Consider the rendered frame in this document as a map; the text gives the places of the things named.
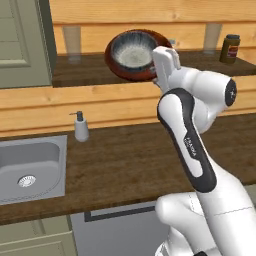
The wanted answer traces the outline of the brown jar with dark lid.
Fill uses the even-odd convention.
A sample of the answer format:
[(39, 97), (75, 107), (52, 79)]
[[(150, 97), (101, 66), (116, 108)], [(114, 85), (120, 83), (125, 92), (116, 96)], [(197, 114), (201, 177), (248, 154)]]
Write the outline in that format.
[(223, 41), (219, 61), (226, 64), (233, 64), (236, 61), (239, 45), (240, 36), (228, 34)]

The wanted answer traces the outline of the large red-brown bowl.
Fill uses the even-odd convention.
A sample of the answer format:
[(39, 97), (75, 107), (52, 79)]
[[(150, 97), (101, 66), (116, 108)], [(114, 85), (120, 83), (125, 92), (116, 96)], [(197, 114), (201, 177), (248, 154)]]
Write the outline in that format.
[[(157, 47), (158, 46), (164, 46), (164, 47), (168, 47), (171, 48), (172, 45), (170, 43), (170, 41), (164, 37), (163, 35), (161, 35), (160, 33), (153, 31), (153, 30), (147, 30), (147, 29), (132, 29), (132, 30), (128, 30), (125, 32), (131, 32), (131, 31), (142, 31), (142, 32), (146, 32), (149, 35), (151, 35), (157, 42)], [(119, 65), (114, 59), (113, 56), (111, 54), (111, 46), (113, 41), (117, 38), (117, 36), (115, 36), (107, 45), (106, 49), (105, 49), (105, 53), (104, 53), (104, 58), (105, 58), (105, 63), (106, 65), (109, 67), (109, 69), (118, 77), (126, 79), (128, 81), (133, 81), (133, 82), (142, 82), (142, 81), (150, 81), (153, 80), (156, 77), (156, 72), (155, 72), (155, 67), (154, 67), (154, 62), (153, 62), (153, 57), (152, 57), (152, 62), (149, 64), (148, 67), (139, 69), (139, 70), (131, 70), (125, 67), (122, 67), (121, 65)]]

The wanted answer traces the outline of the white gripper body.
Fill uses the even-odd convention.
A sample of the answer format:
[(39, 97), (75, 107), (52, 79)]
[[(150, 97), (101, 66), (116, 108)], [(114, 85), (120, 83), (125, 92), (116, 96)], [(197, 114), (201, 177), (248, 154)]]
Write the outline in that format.
[(162, 92), (169, 90), (169, 76), (181, 68), (179, 54), (173, 48), (158, 46), (152, 53), (155, 72), (157, 75), (157, 85)]

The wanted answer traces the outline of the dark wooden shelf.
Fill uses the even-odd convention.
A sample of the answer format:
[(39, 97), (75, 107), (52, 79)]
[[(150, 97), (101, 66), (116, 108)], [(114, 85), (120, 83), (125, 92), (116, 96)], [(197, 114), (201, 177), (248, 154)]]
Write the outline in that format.
[[(256, 48), (238, 51), (234, 64), (219, 61), (220, 52), (204, 54), (202, 51), (180, 51), (182, 66), (209, 70), (229, 76), (256, 75)], [(58, 56), (54, 70), (54, 87), (90, 86), (127, 83), (110, 71), (102, 53), (83, 54), (81, 62), (70, 64), (66, 56)]]

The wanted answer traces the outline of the grey steel sink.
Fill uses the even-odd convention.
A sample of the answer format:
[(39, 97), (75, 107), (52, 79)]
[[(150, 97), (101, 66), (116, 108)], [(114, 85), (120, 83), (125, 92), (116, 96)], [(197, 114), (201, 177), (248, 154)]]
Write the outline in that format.
[(0, 142), (0, 205), (65, 195), (67, 136)]

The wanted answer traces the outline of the olive green cabinet door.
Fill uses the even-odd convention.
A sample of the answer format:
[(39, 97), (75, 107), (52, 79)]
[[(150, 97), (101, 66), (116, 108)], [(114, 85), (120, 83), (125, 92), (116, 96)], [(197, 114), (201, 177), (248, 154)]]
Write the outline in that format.
[(56, 59), (49, 0), (0, 0), (0, 89), (51, 85)]

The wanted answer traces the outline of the pale grey shelf bracket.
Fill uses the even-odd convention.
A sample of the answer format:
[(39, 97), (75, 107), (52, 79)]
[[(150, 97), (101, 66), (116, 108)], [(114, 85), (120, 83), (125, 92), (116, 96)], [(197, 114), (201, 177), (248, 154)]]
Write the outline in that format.
[(64, 26), (62, 30), (68, 61), (71, 64), (79, 64), (81, 62), (81, 28)]
[(222, 25), (219, 23), (207, 23), (205, 27), (203, 52), (213, 54), (216, 50)]

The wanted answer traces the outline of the grey dishwasher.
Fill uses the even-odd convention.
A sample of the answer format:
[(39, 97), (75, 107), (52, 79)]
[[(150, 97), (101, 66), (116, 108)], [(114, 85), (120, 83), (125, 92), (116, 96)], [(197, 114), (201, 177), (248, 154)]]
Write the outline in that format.
[[(155, 202), (88, 212), (95, 216), (148, 206), (155, 207)], [(154, 256), (167, 238), (168, 226), (159, 221), (155, 210), (93, 222), (85, 222), (84, 213), (71, 215), (78, 256)]]

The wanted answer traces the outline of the grey soap dispenser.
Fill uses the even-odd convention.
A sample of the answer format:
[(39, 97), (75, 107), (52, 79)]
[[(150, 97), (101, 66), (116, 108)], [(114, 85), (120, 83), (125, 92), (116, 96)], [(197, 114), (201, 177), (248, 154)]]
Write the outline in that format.
[(85, 142), (89, 138), (89, 129), (86, 119), (83, 117), (82, 111), (74, 113), (76, 120), (74, 121), (74, 135), (78, 142)]

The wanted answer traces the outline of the olive green base cabinet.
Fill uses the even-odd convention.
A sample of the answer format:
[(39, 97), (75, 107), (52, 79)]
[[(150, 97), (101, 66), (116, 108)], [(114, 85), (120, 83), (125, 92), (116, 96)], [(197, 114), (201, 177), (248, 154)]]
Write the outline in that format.
[(70, 217), (1, 225), (0, 256), (78, 256)]

